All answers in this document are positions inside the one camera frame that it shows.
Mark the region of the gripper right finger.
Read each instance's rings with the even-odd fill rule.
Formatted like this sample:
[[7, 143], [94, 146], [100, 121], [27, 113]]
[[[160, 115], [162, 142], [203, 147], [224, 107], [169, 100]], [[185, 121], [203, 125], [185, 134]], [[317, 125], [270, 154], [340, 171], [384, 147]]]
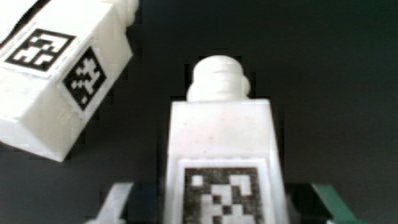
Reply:
[[368, 224], [357, 218], [334, 187], [327, 184], [313, 184], [313, 189], [329, 212], [325, 224]]

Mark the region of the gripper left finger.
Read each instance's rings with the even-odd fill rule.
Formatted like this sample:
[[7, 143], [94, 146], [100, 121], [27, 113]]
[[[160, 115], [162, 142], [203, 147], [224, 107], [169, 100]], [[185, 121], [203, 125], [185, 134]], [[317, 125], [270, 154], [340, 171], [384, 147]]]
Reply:
[[98, 216], [86, 224], [126, 224], [126, 220], [121, 216], [132, 188], [132, 182], [119, 182], [112, 185]]

